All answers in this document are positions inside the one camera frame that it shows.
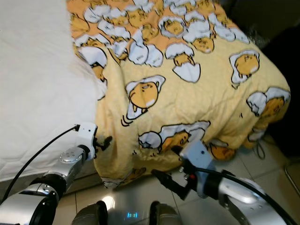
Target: white floor tile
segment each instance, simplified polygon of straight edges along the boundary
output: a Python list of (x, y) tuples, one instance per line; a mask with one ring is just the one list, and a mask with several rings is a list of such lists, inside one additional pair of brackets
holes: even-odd
[[(221, 172), (222, 170), (227, 170), (227, 171), (233, 173), (234, 175), (236, 175), (237, 177), (248, 178), (248, 179), (251, 178), (246, 167), (244, 166), (243, 162), (241, 161), (241, 159), (238, 156), (228, 162), (215, 161), (215, 167), (216, 167), (216, 170), (219, 172)], [(172, 178), (174, 181), (176, 181), (180, 185), (185, 186), (187, 182), (184, 179), (183, 175), (184, 175), (184, 173), (174, 171), (172, 173)], [(178, 195), (176, 195), (175, 193), (174, 193), (174, 199), (177, 203), (177, 206), (180, 206), (189, 201), (199, 199), (199, 196), (195, 191), (191, 190), (190, 193), (187, 195), (185, 201), (181, 200), (178, 197)]]
[[(140, 178), (116, 190), (94, 187), (76, 193), (77, 210), (96, 203), (104, 197), (114, 200), (114, 209), (109, 210), (109, 224), (132, 224), (149, 217), (150, 205), (157, 200), (175, 206), (171, 191), (163, 187), (155, 177)], [(137, 218), (128, 215), (137, 213)]]
[(231, 214), (212, 198), (200, 199), (178, 207), (184, 225), (239, 225)]
[(252, 150), (244, 147), (238, 150), (239, 157), (253, 178), (280, 168), (289, 161), (277, 146), (264, 141), (260, 141), (260, 144), (265, 152), (264, 160), (261, 160)]
[(62, 197), (56, 208), (53, 225), (70, 225), (76, 216), (75, 194)]
[(300, 197), (296, 194), (282, 169), (254, 180), (300, 224)]
[(141, 221), (138, 221), (138, 222), (130, 224), (130, 225), (148, 225), (148, 224), (149, 224), (149, 219), (143, 219)]

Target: yellow blanket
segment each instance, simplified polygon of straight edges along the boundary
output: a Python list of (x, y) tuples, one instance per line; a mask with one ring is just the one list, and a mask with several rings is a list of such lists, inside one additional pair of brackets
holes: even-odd
[(283, 117), (279, 70), (209, 0), (70, 0), (75, 53), (98, 82), (95, 167), (107, 187), (180, 164), (202, 140), (217, 160)]

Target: mattress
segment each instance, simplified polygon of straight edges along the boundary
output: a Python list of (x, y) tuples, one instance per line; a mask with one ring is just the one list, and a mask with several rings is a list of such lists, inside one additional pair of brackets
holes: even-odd
[[(74, 124), (95, 120), (96, 80), (73, 52), (65, 1), (0, 3), (0, 181)], [(47, 171), (76, 132), (41, 153), (22, 176)]]

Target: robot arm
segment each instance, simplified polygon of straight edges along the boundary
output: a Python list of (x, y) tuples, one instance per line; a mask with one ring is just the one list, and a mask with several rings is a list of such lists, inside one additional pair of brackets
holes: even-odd
[(23, 191), (0, 205), (0, 224), (51, 225), (59, 199), (68, 190), (87, 160), (95, 156), (97, 126), (83, 123), (76, 147), (60, 155), (57, 163)]
[[(209, 196), (218, 200), (219, 204), (229, 210), (241, 225), (288, 224), (268, 202), (243, 185), (212, 173), (208, 174), (197, 170), (197, 168), (215, 170), (213, 160), (201, 141), (189, 143), (180, 152), (180, 158), (182, 160), (180, 172), (185, 173), (184, 178), (187, 180), (185, 187), (173, 181), (172, 177), (164, 172), (153, 170), (152, 174), (182, 200), (192, 189), (201, 198)], [(264, 193), (253, 181), (247, 179), (243, 181)]]

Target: black cable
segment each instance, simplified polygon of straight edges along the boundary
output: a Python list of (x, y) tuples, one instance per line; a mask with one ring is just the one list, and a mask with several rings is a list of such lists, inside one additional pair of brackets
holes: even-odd
[(41, 148), (41, 150), (39, 150), (33, 157), (31, 157), (26, 163), (25, 165), (21, 168), (21, 170), (17, 173), (17, 175), (14, 177), (14, 179), (10, 182), (4, 196), (2, 199), (2, 202), (4, 202), (7, 198), (8, 195), (13, 187), (13, 185), (15, 184), (15, 182), (17, 181), (17, 179), (19, 178), (19, 176), (23, 173), (23, 171), (26, 169), (26, 167), (42, 152), (44, 151), (50, 144), (52, 144), (54, 141), (56, 141), (57, 139), (59, 139), (61, 136), (63, 136), (64, 134), (66, 134), (67, 132), (71, 131), (75, 129), (76, 131), (78, 131), (79, 129), (79, 125), (76, 125), (72, 128), (70, 128), (69, 130), (66, 130), (65, 132), (61, 133), (60, 135), (58, 135), (57, 137), (53, 138), (48, 144), (46, 144), (44, 147)]
[(259, 159), (264, 160), (266, 158), (266, 153), (264, 152), (263, 147), (259, 142), (257, 142), (257, 145), (253, 148), (253, 151)]
[(270, 204), (270, 206), (273, 207), (273, 209), (279, 214), (279, 216), (282, 217), (282, 219), (287, 223), (287, 224), (292, 224), (292, 225), (297, 225), (297, 223), (291, 218), (291, 216), (276, 202), (274, 201), (270, 196), (267, 194), (263, 194), (260, 191), (258, 191), (255, 187), (251, 186), (250, 184), (233, 177), (231, 175), (225, 174), (225, 173), (220, 173), (214, 170), (208, 170), (208, 169), (203, 169), (203, 168), (198, 168), (196, 167), (197, 171), (203, 172), (203, 173), (208, 173), (208, 174), (213, 174), (216, 176), (221, 176), (223, 178), (232, 180), (238, 184), (241, 184), (242, 186), (248, 188), (250, 191), (253, 191), (256, 193), (258, 196), (260, 196), (262, 199), (264, 199), (267, 203)]

